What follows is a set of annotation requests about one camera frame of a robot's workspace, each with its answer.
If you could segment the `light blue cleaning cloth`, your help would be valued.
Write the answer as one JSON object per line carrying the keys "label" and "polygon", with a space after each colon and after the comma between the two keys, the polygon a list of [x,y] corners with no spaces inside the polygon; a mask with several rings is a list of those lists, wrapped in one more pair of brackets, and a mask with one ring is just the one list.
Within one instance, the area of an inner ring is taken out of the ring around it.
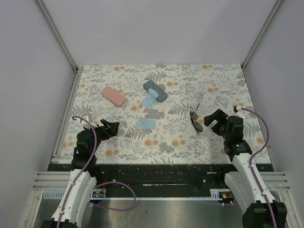
{"label": "light blue cleaning cloth", "polygon": [[149,88],[148,95],[144,98],[141,104],[149,109],[152,109],[155,103],[157,102],[158,93],[153,89]]}

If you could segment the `white frame sunglasses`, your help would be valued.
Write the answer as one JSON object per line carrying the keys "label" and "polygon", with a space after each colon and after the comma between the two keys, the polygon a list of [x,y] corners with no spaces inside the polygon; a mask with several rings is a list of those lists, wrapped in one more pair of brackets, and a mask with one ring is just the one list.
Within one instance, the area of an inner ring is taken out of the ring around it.
{"label": "white frame sunglasses", "polygon": [[176,101],[174,101],[176,107],[185,111],[196,113],[201,105],[204,93],[202,91],[178,91],[174,93],[174,95],[179,97]]}

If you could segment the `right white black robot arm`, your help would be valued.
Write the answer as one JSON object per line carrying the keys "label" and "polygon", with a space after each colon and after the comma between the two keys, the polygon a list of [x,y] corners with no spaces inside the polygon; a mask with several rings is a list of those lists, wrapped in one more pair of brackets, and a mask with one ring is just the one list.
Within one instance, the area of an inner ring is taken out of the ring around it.
{"label": "right white black robot arm", "polygon": [[229,187],[237,200],[243,216],[245,228],[283,228],[285,227],[287,208],[278,202],[264,183],[253,158],[249,144],[244,140],[244,120],[246,108],[234,107],[234,114],[228,115],[218,109],[204,117],[205,126],[213,121],[213,133],[224,140],[224,151],[236,168],[234,172],[224,171],[216,176],[217,184]]}

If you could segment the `grey-blue glasses case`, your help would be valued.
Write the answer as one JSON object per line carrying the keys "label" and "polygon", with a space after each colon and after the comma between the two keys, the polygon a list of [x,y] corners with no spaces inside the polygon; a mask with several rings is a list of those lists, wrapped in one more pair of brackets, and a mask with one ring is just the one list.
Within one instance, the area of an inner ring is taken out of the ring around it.
{"label": "grey-blue glasses case", "polygon": [[148,92],[149,95],[151,95],[159,103],[162,103],[168,97],[167,93],[152,80],[144,83],[143,88],[146,92]]}

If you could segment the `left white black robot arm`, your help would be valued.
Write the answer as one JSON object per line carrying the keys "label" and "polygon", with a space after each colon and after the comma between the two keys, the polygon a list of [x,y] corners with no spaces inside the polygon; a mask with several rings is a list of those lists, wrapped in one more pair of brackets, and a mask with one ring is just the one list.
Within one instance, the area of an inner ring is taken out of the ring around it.
{"label": "left white black robot arm", "polygon": [[80,228],[86,205],[93,188],[102,185],[103,176],[95,167],[95,152],[101,141],[109,140],[118,134],[119,122],[108,122],[105,119],[100,125],[91,123],[80,116],[83,130],[76,136],[71,162],[69,181],[59,206],[50,220],[42,222],[42,228]]}

